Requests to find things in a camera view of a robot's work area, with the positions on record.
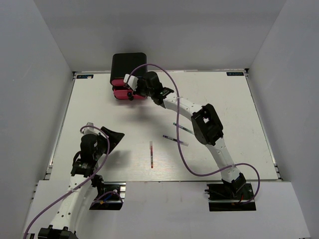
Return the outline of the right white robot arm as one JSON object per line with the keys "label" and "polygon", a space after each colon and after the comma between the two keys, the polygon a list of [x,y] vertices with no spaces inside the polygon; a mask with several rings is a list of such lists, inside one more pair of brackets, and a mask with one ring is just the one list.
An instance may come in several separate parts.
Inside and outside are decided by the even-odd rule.
{"label": "right white robot arm", "polygon": [[134,95],[150,97],[156,105],[190,120],[195,138],[210,151],[221,170],[226,195],[235,199],[243,193],[246,179],[235,166],[226,147],[223,125],[213,105],[202,106],[181,97],[177,89],[164,87],[153,71],[145,73],[141,78],[126,74],[124,83],[133,90]]}

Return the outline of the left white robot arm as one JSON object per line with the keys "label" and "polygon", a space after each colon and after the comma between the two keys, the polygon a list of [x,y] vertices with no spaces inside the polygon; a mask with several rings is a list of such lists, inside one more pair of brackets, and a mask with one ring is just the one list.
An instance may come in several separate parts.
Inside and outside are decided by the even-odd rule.
{"label": "left white robot arm", "polygon": [[103,204],[122,204],[121,184],[106,184],[98,174],[101,164],[125,136],[105,128],[87,125],[80,129],[83,134],[80,150],[72,161],[71,176],[66,195],[60,199],[60,207],[50,224],[39,230],[39,239],[75,239],[80,221],[91,208]]}

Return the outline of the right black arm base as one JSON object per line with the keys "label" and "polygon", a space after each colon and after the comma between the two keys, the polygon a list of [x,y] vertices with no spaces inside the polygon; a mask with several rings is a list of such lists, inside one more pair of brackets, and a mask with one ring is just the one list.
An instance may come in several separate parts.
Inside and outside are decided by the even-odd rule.
{"label": "right black arm base", "polygon": [[251,183],[246,183],[236,195],[222,183],[207,184],[204,191],[208,195],[210,212],[256,211],[254,199],[248,202],[254,196]]}

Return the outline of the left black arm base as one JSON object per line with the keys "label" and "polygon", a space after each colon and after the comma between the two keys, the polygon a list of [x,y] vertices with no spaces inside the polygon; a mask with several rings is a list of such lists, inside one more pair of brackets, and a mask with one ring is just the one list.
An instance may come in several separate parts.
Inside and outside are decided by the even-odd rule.
{"label": "left black arm base", "polygon": [[124,203],[126,182],[103,182],[90,206],[91,211],[119,211]]}

